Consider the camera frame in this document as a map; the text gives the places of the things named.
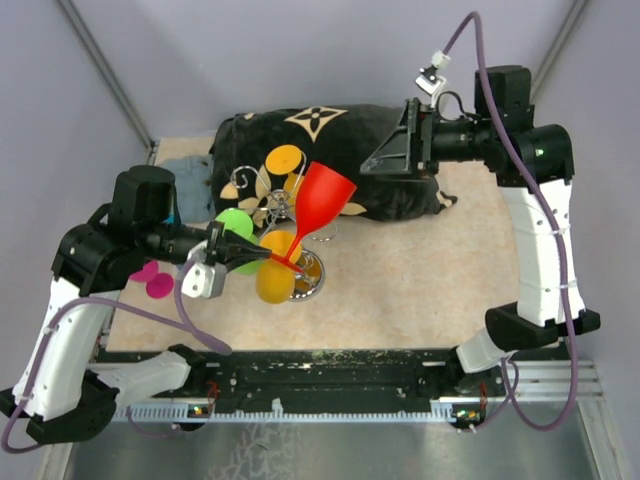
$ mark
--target pink disc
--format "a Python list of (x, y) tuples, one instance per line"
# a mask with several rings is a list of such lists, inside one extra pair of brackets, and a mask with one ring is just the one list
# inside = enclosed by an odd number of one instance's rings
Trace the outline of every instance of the pink disc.
[(159, 271), (160, 265), (157, 261), (153, 260), (142, 267), (142, 270), (131, 275), (129, 280), (133, 280), (138, 283), (147, 283), (153, 280)]
[(173, 290), (173, 277), (168, 273), (159, 273), (147, 283), (147, 295), (151, 298), (164, 298)]

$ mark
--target beige tabletop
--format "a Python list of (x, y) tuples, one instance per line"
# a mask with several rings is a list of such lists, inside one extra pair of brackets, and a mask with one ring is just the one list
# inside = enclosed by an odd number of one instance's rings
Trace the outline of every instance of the beige tabletop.
[[(212, 138), (164, 139), (156, 162), (206, 154)], [(341, 217), (337, 236), (308, 240), (326, 268), (317, 296), (281, 305), (263, 303), (254, 277), (227, 276), (224, 294), (185, 298), (202, 330), (236, 350), (452, 347), (483, 326), (488, 308), (515, 301), (518, 266), (509, 212), (495, 177), (481, 163), (443, 164), (443, 191), (457, 205), (440, 215), (398, 223)], [(162, 265), (175, 274), (175, 267)], [(172, 296), (154, 300), (129, 282), (125, 303), (176, 321)], [(161, 350), (188, 333), (118, 312), (108, 350)]]

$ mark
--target blue cloth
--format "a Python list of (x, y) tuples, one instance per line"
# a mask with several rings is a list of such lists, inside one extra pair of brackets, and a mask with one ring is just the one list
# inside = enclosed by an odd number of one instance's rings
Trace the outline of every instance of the blue cloth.
[(162, 168), (176, 176), (178, 211), (184, 223), (208, 222), (215, 217), (211, 196), (213, 157), (194, 155), (167, 160)]

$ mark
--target gray floor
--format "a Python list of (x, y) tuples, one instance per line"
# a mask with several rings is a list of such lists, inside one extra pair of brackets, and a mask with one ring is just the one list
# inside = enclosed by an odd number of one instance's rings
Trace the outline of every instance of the gray floor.
[[(527, 411), (540, 422), (557, 414), (548, 405)], [(64, 478), (585, 480), (594, 471), (578, 413), (538, 433), (507, 410), (477, 435), (441, 424), (210, 424), (158, 440), (117, 423), (74, 447)]]

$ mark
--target lime green disc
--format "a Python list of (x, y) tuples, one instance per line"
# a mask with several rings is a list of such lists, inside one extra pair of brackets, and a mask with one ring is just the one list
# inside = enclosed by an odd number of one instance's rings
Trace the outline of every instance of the lime green disc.
[[(258, 237), (255, 235), (251, 235), (249, 238), (253, 244), (258, 243)], [(256, 260), (255, 262), (247, 263), (241, 267), (238, 267), (234, 270), (234, 272), (238, 272), (242, 275), (255, 275), (256, 272), (260, 269), (260, 265), (262, 265), (262, 260)]]
[(249, 238), (253, 233), (253, 221), (248, 213), (237, 208), (227, 208), (216, 217), (218, 222), (224, 223), (225, 230), (231, 230), (242, 238)]

